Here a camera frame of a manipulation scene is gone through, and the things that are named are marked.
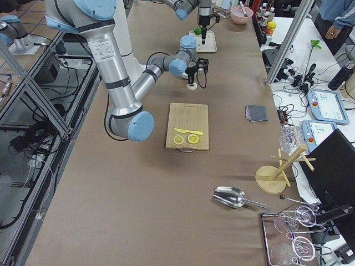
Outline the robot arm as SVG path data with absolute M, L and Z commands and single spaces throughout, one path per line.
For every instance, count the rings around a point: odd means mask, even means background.
M 215 18 L 215 23 L 220 21 L 220 16 L 212 8 L 211 0 L 166 0 L 161 1 L 175 11 L 176 16 L 181 20 L 185 20 L 188 15 L 198 8 L 197 24 L 201 29 L 201 43 L 206 42 L 208 26 L 211 24 L 211 19 Z
M 46 1 L 45 18 L 49 27 L 86 39 L 113 103 L 105 118 L 110 132 L 131 141 L 144 141 L 154 128 L 152 114 L 141 103 L 149 89 L 165 71 L 175 76 L 194 75 L 200 65 L 208 71 L 209 61 L 198 57 L 195 38 L 185 35 L 175 54 L 152 58 L 132 83 L 114 35 L 117 10 L 116 1 Z

